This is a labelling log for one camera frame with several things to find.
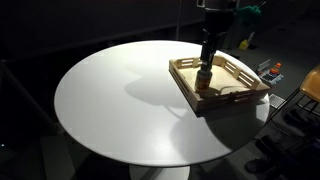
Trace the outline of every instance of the table base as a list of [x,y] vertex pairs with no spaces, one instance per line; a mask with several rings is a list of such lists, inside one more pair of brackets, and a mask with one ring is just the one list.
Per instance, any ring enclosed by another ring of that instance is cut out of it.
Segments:
[[129,172],[132,180],[187,180],[190,167],[151,168],[130,165]]

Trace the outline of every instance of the table top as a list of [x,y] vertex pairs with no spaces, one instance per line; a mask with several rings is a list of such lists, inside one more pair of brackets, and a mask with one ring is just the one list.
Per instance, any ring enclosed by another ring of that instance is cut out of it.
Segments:
[[[61,79],[54,97],[57,117],[88,149],[129,164],[175,167],[223,157],[259,132],[269,98],[195,115],[169,72],[169,60],[200,52],[200,45],[177,41],[99,51]],[[217,53],[257,77],[239,60]]]

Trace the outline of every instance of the cylindrical object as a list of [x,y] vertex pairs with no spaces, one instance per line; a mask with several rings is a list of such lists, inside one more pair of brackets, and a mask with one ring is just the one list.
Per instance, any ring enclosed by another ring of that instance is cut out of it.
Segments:
[[197,93],[206,92],[209,89],[211,78],[212,78],[211,71],[206,72],[206,71],[199,70],[197,72],[197,79],[195,83],[196,92]]
[[204,24],[204,41],[201,51],[201,70],[208,72],[212,66],[212,58],[217,49],[220,49],[228,31],[233,22],[233,11],[215,11],[206,9]]

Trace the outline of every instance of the yellow object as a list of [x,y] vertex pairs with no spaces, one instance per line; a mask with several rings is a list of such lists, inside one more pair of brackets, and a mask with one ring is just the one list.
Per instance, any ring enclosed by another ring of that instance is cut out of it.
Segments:
[[311,99],[309,103],[311,103],[312,101],[316,102],[314,107],[310,110],[310,112],[312,112],[320,102],[320,64],[316,66],[312,71],[309,72],[309,74],[307,75],[307,77],[304,79],[303,83],[300,86],[300,92],[302,92],[304,96],[307,96]]
[[245,39],[240,43],[239,49],[246,50],[248,46],[249,46],[249,42],[248,40]]

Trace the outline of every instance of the chair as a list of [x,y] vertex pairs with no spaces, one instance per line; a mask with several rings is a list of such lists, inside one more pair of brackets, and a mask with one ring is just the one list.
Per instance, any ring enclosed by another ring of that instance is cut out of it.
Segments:
[[[301,110],[308,110],[309,113],[313,112],[319,116],[319,114],[314,112],[314,110],[320,102],[320,64],[310,71],[310,73],[306,76],[300,86],[300,92],[304,94],[297,102],[297,104],[301,107]],[[307,96],[310,100],[305,105],[301,105],[300,101],[305,96]],[[307,106],[311,103],[315,104],[311,109],[308,109]]]

